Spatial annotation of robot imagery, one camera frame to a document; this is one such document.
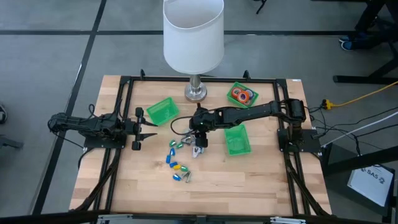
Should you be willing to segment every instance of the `butcher block tabletop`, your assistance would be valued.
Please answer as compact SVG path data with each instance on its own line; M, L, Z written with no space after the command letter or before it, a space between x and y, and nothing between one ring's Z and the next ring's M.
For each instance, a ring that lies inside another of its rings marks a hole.
M118 92L120 76L105 75L96 102L96 115L112 113ZM180 116L191 116L197 106L184 97L185 82L135 81L129 108L129 117L135 120L135 108L142 107L144 117L151 122L146 109L172 97ZM205 83L207 97L201 106L207 109L234 106L226 97L233 83ZM244 83L259 93L255 105L274 99L272 84ZM305 101L300 80L287 80L290 98ZM283 153L277 141L278 120L274 117L244 122L252 152L241 156L228 155L224 130L207 134L208 148L197 158L192 157L192 147L176 149L173 158L192 172L189 183L173 180L175 171L165 163L171 139L180 141L170 130L170 121L159 126L142 125L142 133L158 133L142 141L142 149L133 151L134 136L129 136L121 158L113 194L111 212L166 213L207 215L292 215L289 188ZM188 119L174 123L177 132L188 127ZM311 128L309 119L303 128ZM301 153L305 183L317 202L331 212L325 181L319 160ZM70 208L76 208L93 190L100 176L104 149L94 149L82 160ZM299 188L296 186L298 209L303 213ZM105 185L100 209L104 209L108 185Z

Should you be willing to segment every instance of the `green tray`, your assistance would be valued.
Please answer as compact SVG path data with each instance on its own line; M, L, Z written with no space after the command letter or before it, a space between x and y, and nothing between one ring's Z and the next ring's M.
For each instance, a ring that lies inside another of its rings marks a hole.
M230 156L248 154L251 152L248 132L244 124L224 129L226 147Z
M152 122L160 126L177 116L180 111L178 110L177 105L174 103L173 99L171 97L168 97L165 100L160 101L154 106L148 108L147 113Z
M251 100L251 103L250 103L249 105L244 105L243 103L240 103L240 102L239 102L238 100L236 100L236 99L232 96L232 94L231 94L232 89L235 88L235 87L240 87L240 88L243 89L243 90L250 89L250 88L248 88L248 87L246 87L246 86L244 86L244 85L242 85L242 84L240 84L240 83L238 83L238 82L235 82L234 85L229 89L229 91L228 91L227 94L226 94L226 97L228 98L228 100L229 100L230 102L232 102L232 103L234 103L234 104L236 104L236 105L238 105L238 106L240 106L240 107L242 107L242 108L249 108L249 107L251 107L251 106L254 104L254 102L256 102L257 97L259 96L259 94L256 93L253 89L250 89L250 90L253 91L253 93L254 93L254 97L253 97L253 99Z

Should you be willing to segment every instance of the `lamp base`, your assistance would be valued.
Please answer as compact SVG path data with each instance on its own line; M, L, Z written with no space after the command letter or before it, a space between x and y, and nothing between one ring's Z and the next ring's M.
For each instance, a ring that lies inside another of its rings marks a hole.
M185 97L189 102L199 103L206 98L206 95L207 88L202 82L197 88L193 87L191 83L185 87Z

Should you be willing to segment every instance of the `yellow cable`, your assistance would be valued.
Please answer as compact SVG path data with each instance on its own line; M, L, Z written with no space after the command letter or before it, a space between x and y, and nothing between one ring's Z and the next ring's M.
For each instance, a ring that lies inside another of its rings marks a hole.
M398 84L398 81L396 81L396 82L394 82L394 83L391 83L390 85L385 86L385 87L381 88L380 90L376 90L376 91L374 91L374 92L371 92L371 93L368 93L368 94L366 94L366 95L364 95L364 96L361 96L361 97L359 97L359 98L357 98L357 99L350 100L349 102L342 103L342 104L339 104L339 105L336 105L336 104L333 104L332 102L330 102L330 107L329 107L329 108L331 109L332 107L345 106L345 105L348 105L348 104L350 104L350 103L354 103L355 101L361 100L361 99L363 99L363 98L365 98L365 97L368 97L368 96L373 95L373 94L375 94L375 93L379 93L380 91L383 91L383 90L385 90L385 89L387 89L387 88L390 88L390 87L392 87L392 86L395 85L395 84Z

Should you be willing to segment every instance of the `green plastic bowl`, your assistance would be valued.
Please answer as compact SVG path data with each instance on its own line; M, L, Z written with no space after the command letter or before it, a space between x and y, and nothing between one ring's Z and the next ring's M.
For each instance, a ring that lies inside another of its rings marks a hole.
M228 98L228 100L230 102L232 102L232 103L234 103L234 104L236 104L236 105L238 105L238 106L240 106L242 108L249 108L249 107L251 107L254 104L254 102L256 102L257 97L259 96L259 94L256 93L253 89L250 89L254 93L254 97L253 97L253 99L251 99L251 103L248 104L248 105L244 105L243 103L240 103L237 99L235 99L235 97L232 96L232 93L231 93L232 89L235 88L235 87L239 87L239 88L241 88L243 90L250 89L250 88L248 88L248 87L246 87L246 86L244 86L244 85L242 85L242 84L240 84L238 82L235 82L234 85L229 89L229 91L226 94L226 97Z
M180 111L171 97L166 98L147 109L152 122L158 126L176 117Z
M226 147L230 156L238 156L251 152L248 132L244 124L224 129Z

